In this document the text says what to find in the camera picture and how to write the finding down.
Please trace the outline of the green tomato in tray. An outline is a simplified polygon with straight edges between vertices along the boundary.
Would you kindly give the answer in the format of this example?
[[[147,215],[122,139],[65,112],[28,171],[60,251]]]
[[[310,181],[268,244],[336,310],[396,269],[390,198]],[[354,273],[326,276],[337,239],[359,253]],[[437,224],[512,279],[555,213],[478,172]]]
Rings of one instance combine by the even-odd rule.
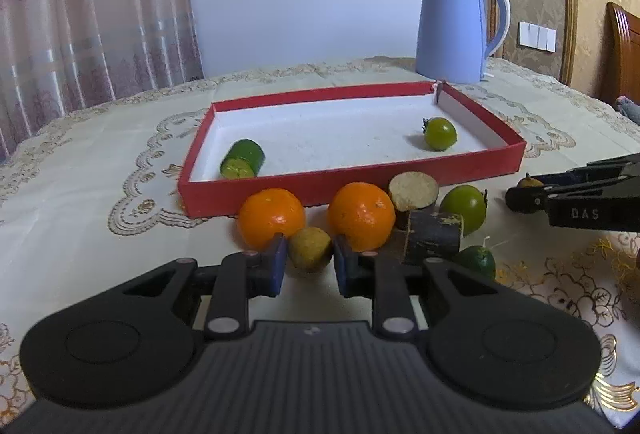
[[[423,120],[423,137],[426,146],[435,151],[447,150],[458,141],[454,124],[442,116]]]

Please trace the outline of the cut green cucumber piece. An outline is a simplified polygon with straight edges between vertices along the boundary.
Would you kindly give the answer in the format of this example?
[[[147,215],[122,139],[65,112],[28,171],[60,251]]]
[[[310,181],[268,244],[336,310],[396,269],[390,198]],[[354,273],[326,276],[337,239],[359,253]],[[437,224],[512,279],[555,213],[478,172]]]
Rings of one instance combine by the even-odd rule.
[[[220,164],[220,175],[226,180],[256,177],[265,162],[265,153],[257,142],[243,138],[235,142]]]

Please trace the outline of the green tomato outside tray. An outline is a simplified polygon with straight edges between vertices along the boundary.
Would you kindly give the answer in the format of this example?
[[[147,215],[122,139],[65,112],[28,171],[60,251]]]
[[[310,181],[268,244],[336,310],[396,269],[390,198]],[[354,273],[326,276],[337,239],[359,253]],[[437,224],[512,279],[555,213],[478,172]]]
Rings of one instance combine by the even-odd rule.
[[[442,199],[439,212],[456,214],[462,220],[462,232],[467,236],[479,230],[487,216],[486,190],[472,185],[460,185],[451,189]]]

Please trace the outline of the orange mandarin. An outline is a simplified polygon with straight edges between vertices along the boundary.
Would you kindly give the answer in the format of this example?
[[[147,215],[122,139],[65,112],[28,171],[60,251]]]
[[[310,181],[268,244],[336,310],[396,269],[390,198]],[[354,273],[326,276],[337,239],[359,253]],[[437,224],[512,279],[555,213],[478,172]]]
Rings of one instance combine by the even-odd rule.
[[[396,220],[390,196],[378,186],[349,183],[335,194],[328,209],[334,235],[343,235],[356,252],[380,248],[390,238]]]
[[[250,250],[264,250],[274,235],[291,237],[306,226],[305,209],[291,191],[272,188],[247,198],[238,214],[238,227]]]

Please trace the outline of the red shallow box tray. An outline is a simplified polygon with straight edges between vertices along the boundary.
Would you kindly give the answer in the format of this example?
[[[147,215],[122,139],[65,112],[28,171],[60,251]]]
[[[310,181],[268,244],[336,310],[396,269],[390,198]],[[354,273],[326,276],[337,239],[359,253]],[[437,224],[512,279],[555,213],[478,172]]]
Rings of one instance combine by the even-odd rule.
[[[457,130],[447,150],[426,146],[423,120]],[[220,164],[240,139],[257,142],[256,177],[226,180]],[[252,194],[283,188],[304,206],[330,202],[352,182],[384,188],[403,172],[442,185],[518,172],[526,141],[446,83],[419,81],[296,90],[213,102],[183,162],[178,191],[191,218],[232,215]]]

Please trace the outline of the dark green lime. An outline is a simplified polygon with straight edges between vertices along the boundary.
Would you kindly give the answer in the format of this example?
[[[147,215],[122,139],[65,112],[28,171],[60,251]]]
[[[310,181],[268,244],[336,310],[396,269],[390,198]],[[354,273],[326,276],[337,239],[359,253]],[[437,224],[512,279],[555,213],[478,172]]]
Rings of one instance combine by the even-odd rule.
[[[454,262],[489,279],[496,276],[496,262],[486,246],[468,246],[454,256]]]

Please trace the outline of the white wall switch panel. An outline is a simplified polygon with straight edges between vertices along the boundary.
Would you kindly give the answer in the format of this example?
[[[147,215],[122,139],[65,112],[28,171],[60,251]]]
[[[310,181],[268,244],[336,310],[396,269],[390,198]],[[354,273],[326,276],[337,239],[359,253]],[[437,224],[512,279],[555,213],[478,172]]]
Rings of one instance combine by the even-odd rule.
[[[518,45],[553,54],[556,51],[556,30],[520,21]]]

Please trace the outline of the pink patterned curtain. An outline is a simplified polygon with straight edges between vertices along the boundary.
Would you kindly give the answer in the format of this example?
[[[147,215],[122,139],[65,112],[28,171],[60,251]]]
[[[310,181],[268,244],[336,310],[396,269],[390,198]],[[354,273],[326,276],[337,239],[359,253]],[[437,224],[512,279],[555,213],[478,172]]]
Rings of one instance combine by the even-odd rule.
[[[1,0],[1,153],[73,111],[199,79],[190,0]]]

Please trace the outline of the light blue electric kettle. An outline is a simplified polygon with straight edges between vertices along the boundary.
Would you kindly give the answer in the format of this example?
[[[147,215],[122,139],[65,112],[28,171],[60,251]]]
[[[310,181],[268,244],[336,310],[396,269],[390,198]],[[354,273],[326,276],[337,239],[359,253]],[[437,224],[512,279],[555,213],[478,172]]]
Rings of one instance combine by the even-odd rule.
[[[485,0],[421,0],[416,72],[449,83],[480,82],[511,23],[510,0],[496,2],[499,27],[488,40]]]

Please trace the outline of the wooden headboard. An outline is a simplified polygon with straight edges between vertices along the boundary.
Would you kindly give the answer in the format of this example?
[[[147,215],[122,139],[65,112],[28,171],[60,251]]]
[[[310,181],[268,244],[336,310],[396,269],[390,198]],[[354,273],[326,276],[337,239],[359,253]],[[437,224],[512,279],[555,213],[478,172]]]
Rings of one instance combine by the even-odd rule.
[[[599,97],[639,124],[639,17],[619,4],[606,5],[604,73]]]

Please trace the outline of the small yellow-brown longan fruit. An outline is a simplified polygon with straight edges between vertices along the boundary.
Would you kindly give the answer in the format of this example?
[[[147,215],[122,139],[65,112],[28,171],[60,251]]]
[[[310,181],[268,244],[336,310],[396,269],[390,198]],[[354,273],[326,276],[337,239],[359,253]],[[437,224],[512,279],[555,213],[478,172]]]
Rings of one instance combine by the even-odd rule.
[[[300,272],[320,272],[332,256],[332,239],[321,228],[305,227],[288,239],[288,257]]]

